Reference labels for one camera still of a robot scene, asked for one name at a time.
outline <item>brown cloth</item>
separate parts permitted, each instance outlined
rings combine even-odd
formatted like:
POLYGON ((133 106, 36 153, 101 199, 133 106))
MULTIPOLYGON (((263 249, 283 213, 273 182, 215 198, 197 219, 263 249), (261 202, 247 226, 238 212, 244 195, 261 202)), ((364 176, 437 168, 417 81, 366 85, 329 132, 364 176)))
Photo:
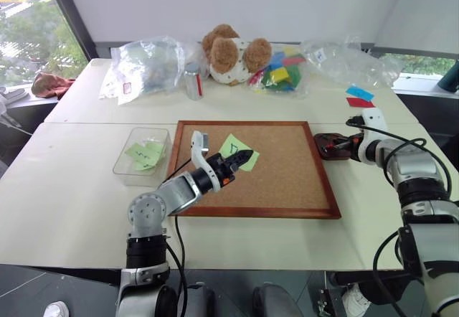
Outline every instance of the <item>brown cloth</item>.
POLYGON ((65 79, 57 75, 39 73, 32 84, 32 93, 37 97, 50 98, 57 96, 60 100, 69 90, 75 79, 65 79))

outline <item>floor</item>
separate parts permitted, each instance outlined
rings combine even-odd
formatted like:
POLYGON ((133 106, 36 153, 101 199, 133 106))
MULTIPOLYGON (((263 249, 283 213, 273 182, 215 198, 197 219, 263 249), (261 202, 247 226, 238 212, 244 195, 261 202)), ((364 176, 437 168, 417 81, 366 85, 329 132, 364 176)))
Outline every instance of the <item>floor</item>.
MULTIPOLYGON (((283 286, 305 317, 317 316, 311 296, 315 297, 324 283, 324 272, 321 271, 187 270, 186 276, 189 284, 204 281, 214 290, 216 317, 251 317, 252 290, 264 282, 283 286)), ((178 273, 174 271, 168 284, 175 288, 178 279, 178 273)), ((117 292, 116 287, 102 283, 0 265, 2 317, 40 317, 53 301, 66 302, 72 317, 114 316, 117 292)), ((430 315, 423 288, 416 281, 408 286, 399 304, 410 317, 430 315)), ((391 306, 371 305, 365 316, 391 317, 396 313, 391 306)))

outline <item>cork board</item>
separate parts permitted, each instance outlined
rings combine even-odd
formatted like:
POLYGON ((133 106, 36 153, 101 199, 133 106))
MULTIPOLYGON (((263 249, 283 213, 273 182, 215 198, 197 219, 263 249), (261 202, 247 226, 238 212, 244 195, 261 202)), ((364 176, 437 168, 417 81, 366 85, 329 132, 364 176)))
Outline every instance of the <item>cork board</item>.
MULTIPOLYGON (((169 174, 191 157, 193 131, 209 134, 209 154, 232 133, 260 157, 251 172, 218 193, 210 191, 181 213, 200 217, 278 217, 339 219, 328 178, 307 122, 179 121, 169 174)), ((195 170, 192 163, 183 171, 195 170)))

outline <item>stuffed animal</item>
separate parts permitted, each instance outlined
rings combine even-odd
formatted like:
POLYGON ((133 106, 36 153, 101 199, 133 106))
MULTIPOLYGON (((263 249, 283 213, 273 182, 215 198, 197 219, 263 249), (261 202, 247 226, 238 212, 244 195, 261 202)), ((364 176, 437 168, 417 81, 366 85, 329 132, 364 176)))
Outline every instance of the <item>stuffed animal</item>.
POLYGON ((220 24, 208 33, 202 48, 212 77, 231 86, 249 79, 271 58, 271 45, 266 39, 242 40, 228 24, 220 24))

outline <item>red sticky note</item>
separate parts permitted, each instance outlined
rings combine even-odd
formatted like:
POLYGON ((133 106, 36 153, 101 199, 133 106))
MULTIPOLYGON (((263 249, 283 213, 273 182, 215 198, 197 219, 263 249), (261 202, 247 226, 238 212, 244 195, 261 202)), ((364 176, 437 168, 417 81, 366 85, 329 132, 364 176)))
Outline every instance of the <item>red sticky note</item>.
POLYGON ((282 59, 282 65, 283 66, 291 66, 291 65, 297 65, 300 62, 305 62, 306 59, 300 55, 296 57, 284 57, 282 59))
POLYGON ((346 97, 346 99, 351 107, 374 108, 374 104, 372 102, 367 102, 361 98, 346 97))

